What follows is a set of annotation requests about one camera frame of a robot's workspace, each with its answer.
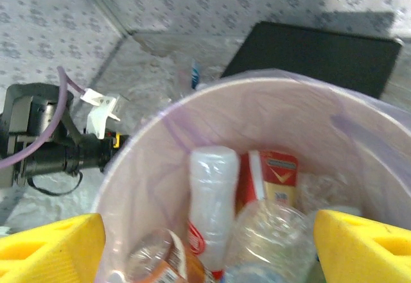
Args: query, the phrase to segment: blue object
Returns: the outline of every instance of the blue object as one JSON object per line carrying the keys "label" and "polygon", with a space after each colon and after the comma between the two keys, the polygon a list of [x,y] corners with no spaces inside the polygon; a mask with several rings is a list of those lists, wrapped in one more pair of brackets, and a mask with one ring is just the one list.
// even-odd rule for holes
{"label": "blue object", "polygon": [[200,66],[193,60],[191,64],[191,88],[195,89],[198,83],[200,83]]}

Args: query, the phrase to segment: white plastic bottle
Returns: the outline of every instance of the white plastic bottle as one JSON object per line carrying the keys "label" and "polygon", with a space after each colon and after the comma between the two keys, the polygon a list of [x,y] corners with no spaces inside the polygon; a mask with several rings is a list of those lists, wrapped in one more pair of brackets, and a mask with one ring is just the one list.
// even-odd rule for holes
{"label": "white plastic bottle", "polygon": [[195,149],[190,156],[189,243],[203,265],[220,279],[240,171],[237,153],[224,146]]}

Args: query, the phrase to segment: red label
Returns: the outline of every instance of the red label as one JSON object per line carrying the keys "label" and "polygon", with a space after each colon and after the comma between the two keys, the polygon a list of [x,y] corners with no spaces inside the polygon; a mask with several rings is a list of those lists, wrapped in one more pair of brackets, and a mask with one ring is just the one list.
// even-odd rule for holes
{"label": "red label", "polygon": [[200,232],[191,222],[188,223],[188,242],[191,251],[195,255],[200,255],[206,249],[206,242],[203,236],[201,236]]}
{"label": "red label", "polygon": [[260,157],[266,182],[295,187],[298,161],[294,156],[276,151],[260,151]]}
{"label": "red label", "polygon": [[214,279],[216,280],[220,280],[223,277],[223,271],[212,271],[211,272],[213,274]]}

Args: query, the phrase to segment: trash can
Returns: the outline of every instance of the trash can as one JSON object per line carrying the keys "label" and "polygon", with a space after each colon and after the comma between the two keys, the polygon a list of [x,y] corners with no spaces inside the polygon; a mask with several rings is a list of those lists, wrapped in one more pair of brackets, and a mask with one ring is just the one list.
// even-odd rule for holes
{"label": "trash can", "polygon": [[365,217],[411,229],[410,129],[405,111],[284,71],[247,72],[196,92],[140,129],[108,170],[94,203],[107,234],[96,282],[123,270],[154,228],[185,236],[188,155],[198,146],[291,151],[302,172],[348,177]]}

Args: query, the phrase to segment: wall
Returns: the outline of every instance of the wall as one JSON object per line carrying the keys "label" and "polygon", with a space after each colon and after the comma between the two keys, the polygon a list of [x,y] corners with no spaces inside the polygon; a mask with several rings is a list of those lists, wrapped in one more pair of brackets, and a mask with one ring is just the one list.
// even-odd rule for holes
{"label": "wall", "polygon": [[13,83],[58,83],[58,65],[87,85],[119,39],[91,0],[0,0],[0,98]]}
{"label": "wall", "polygon": [[245,34],[260,21],[408,35],[411,0],[105,0],[128,30]]}

